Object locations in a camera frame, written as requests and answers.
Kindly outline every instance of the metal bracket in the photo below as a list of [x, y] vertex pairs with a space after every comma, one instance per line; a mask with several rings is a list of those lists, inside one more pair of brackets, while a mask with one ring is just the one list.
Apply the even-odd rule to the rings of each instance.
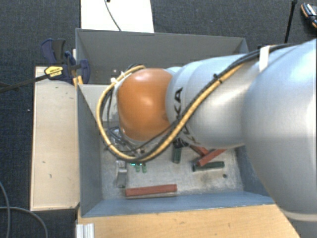
[[119, 188], [125, 188], [126, 180], [127, 180], [127, 164], [125, 161], [117, 160], [116, 161], [117, 167], [117, 181], [116, 185]]

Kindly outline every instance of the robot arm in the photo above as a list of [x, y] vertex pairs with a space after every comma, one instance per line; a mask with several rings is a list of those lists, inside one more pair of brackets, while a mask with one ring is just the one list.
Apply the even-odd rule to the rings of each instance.
[[[246, 145], [258, 177], [297, 231], [317, 234], [316, 40], [272, 47], [264, 69], [258, 52], [143, 68], [117, 79], [121, 132], [136, 146], [164, 135], [149, 153], [129, 155], [111, 144], [98, 121], [114, 154], [146, 162], [176, 136], [206, 148]], [[115, 84], [101, 97], [97, 117]]]

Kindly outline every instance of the gray box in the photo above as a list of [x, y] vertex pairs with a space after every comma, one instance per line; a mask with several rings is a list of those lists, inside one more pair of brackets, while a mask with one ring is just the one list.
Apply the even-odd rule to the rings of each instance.
[[128, 165], [126, 187], [176, 183], [174, 197], [126, 199], [115, 186], [116, 158], [105, 150], [96, 121], [96, 103], [110, 78], [132, 63], [146, 67], [182, 66], [195, 60], [246, 53], [243, 38], [179, 34], [143, 34], [76, 29], [77, 60], [88, 59], [89, 84], [78, 88], [80, 205], [82, 217], [158, 213], [272, 204], [257, 178], [244, 147], [227, 150], [215, 161], [219, 170], [192, 171], [199, 157], [183, 148], [180, 164], [171, 161], [171, 147], [147, 163], [147, 173]]

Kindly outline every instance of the blue clamp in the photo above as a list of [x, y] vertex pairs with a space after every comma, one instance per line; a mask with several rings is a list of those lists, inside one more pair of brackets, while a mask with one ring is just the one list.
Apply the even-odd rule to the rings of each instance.
[[53, 40], [47, 39], [41, 44], [42, 55], [49, 61], [50, 65], [58, 64], [62, 66], [63, 73], [60, 76], [52, 78], [52, 80], [61, 80], [67, 83], [73, 84], [73, 78], [71, 71], [81, 70], [81, 76], [84, 84], [88, 84], [90, 78], [90, 67], [87, 59], [80, 60], [79, 64], [76, 65], [76, 60], [70, 51], [63, 52], [65, 40]]

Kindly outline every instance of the dark carpet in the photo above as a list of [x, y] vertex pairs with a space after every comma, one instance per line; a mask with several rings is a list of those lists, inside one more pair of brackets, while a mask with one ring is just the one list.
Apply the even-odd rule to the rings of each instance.
[[[289, 42], [316, 37], [301, 15], [298, 0]], [[151, 0], [156, 32], [244, 37], [250, 50], [284, 41], [291, 0]], [[80, 27], [80, 0], [0, 0], [0, 81], [29, 79], [37, 63], [45, 63], [40, 43], [67, 40], [75, 47]], [[0, 94], [0, 181], [12, 206], [28, 208], [32, 148], [32, 86]], [[5, 201], [0, 195], [0, 206]], [[74, 237], [74, 210], [40, 213], [51, 238]], [[5, 237], [6, 212], [0, 212], [0, 237]], [[44, 237], [31, 216], [12, 213], [11, 237]]]

